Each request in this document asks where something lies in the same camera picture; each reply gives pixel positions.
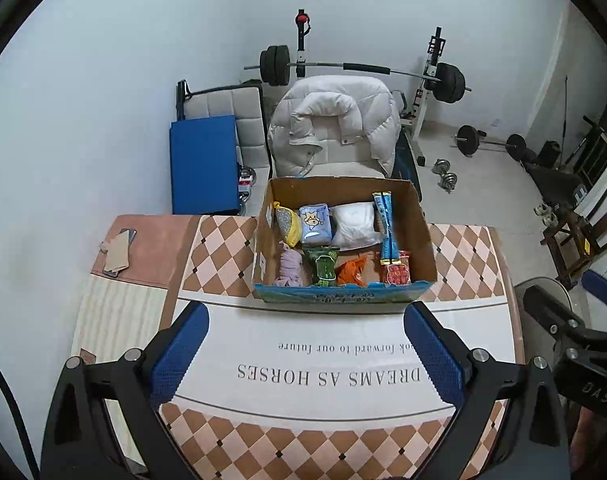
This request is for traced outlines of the red snack bag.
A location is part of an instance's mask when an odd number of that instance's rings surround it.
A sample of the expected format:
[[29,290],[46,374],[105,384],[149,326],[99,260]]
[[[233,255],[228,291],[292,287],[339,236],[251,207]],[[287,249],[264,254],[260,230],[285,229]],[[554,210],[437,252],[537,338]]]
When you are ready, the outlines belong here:
[[401,250],[398,260],[381,265],[381,281],[386,285],[405,286],[412,283],[410,253]]

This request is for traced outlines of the green wet wipes pack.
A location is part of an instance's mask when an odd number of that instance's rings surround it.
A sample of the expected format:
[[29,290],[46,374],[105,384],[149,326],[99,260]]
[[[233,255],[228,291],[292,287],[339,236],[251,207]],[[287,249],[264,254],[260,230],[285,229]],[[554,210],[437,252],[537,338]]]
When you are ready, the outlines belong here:
[[336,262],[339,256],[337,247],[305,246],[305,257],[312,268],[312,283],[315,286],[335,286],[337,284]]

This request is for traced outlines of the blue long snack pack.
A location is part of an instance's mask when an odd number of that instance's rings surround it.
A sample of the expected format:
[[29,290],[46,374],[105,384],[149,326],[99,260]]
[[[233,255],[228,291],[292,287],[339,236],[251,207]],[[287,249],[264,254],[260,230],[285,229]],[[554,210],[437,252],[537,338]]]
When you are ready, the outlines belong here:
[[373,201],[377,212],[381,232],[384,234],[381,243],[381,264],[390,266],[401,262],[400,249],[393,229],[392,196],[389,191],[375,192]]

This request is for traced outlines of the purple plush toy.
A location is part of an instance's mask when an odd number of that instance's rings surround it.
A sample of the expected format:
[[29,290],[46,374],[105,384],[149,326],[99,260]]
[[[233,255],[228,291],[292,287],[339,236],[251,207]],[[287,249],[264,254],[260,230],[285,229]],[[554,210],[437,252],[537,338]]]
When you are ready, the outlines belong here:
[[279,242],[278,275],[275,286],[300,287],[303,285],[303,257],[297,249],[290,247],[282,240]]

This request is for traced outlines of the yellow scrubber sponge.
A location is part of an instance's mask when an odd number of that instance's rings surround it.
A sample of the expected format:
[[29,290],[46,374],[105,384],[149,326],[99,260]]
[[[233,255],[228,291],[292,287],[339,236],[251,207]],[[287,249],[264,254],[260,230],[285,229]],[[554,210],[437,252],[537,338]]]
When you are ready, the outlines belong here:
[[302,237],[302,223],[299,214],[279,202],[273,203],[274,217],[282,235],[282,241],[290,248],[295,248]]

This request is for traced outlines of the dark wooden chair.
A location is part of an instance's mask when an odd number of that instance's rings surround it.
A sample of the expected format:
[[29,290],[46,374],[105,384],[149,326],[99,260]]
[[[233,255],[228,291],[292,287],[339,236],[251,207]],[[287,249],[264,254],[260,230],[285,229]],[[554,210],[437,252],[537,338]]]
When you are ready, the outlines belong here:
[[593,261],[607,254],[607,188],[585,216],[566,210],[556,226],[543,231],[540,244],[551,254],[555,280],[574,288]]

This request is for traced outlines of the brown cardboard box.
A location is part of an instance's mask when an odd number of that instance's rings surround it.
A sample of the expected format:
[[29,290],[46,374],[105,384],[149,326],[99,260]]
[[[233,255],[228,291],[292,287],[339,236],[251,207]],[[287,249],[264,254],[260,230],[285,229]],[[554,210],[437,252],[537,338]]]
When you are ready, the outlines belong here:
[[383,304],[437,281],[415,186],[399,179],[276,178],[254,246],[254,294],[270,304]]

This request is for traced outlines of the orange snack bag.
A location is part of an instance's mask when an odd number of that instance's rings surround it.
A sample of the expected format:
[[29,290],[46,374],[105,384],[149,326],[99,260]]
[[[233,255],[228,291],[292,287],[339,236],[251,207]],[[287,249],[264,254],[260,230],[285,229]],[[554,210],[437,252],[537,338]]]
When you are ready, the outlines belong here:
[[340,286],[354,285],[366,287],[367,270],[369,270],[369,256],[361,255],[341,263],[337,269],[337,284]]

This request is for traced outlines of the white pillow pack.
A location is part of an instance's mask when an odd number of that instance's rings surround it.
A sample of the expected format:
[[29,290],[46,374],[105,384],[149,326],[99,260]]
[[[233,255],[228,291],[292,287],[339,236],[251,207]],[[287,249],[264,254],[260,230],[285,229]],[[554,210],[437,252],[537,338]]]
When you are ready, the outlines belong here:
[[331,208],[335,234],[334,247],[357,250],[381,244],[384,234],[375,230],[375,207],[372,202],[351,203]]

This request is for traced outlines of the chrome dumbbell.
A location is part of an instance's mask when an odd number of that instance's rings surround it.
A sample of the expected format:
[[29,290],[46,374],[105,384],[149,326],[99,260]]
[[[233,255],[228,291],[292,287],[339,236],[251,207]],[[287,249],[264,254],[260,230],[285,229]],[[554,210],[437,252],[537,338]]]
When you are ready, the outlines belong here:
[[447,193],[452,193],[455,188],[459,177],[454,174],[454,172],[446,172],[442,174],[439,185],[442,190],[445,190]]
[[448,159],[438,158],[433,164],[431,171],[438,176],[444,176],[450,171],[451,162]]

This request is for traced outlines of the light blue tissue pack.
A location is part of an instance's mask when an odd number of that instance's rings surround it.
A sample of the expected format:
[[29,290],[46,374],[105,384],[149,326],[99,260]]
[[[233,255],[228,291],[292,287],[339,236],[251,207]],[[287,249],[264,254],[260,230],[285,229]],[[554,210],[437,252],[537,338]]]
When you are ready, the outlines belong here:
[[323,246],[332,241],[332,221],[326,204],[300,207],[299,218],[302,226],[302,245]]

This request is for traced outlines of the barbell on floor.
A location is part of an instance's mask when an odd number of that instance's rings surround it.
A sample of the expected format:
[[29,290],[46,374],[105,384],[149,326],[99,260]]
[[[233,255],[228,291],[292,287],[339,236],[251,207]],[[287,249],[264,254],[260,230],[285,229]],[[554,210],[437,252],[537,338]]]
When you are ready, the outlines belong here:
[[489,145],[504,148],[517,162],[523,158],[527,148],[526,140],[517,133],[509,136],[506,141],[491,140],[484,131],[470,125],[463,125],[457,130],[454,141],[456,148],[466,157],[476,154],[481,145]]

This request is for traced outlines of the blue folded mat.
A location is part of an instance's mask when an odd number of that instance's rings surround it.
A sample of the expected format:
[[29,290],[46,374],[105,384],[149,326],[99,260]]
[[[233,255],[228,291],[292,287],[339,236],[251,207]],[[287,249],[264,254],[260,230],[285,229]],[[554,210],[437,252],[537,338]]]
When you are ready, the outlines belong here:
[[184,119],[170,129],[174,214],[237,214],[238,168],[233,115]]

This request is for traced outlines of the white puffer jacket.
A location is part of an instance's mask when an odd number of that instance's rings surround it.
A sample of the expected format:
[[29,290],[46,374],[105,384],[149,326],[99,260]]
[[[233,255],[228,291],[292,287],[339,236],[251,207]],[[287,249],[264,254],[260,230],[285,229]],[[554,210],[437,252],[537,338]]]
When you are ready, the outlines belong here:
[[322,75],[297,81],[268,125],[277,177],[389,178],[401,120],[379,79]]

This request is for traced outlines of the barbell on rack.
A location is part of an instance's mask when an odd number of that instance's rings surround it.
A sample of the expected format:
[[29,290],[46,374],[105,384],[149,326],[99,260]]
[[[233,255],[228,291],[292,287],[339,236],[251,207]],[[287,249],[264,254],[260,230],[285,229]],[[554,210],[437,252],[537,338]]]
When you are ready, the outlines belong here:
[[418,74],[405,70],[394,70],[381,65],[351,62],[307,62],[291,61],[290,51],[285,44],[267,47],[262,50],[259,62],[244,67],[244,70],[257,70],[260,80],[273,87],[285,87],[289,84],[292,70],[306,70],[307,68],[332,68],[344,72],[372,74],[381,76],[403,76],[421,80],[426,89],[433,94],[439,102],[454,104],[459,102],[466,93],[471,92],[463,72],[455,65],[438,63],[433,66],[433,73]]

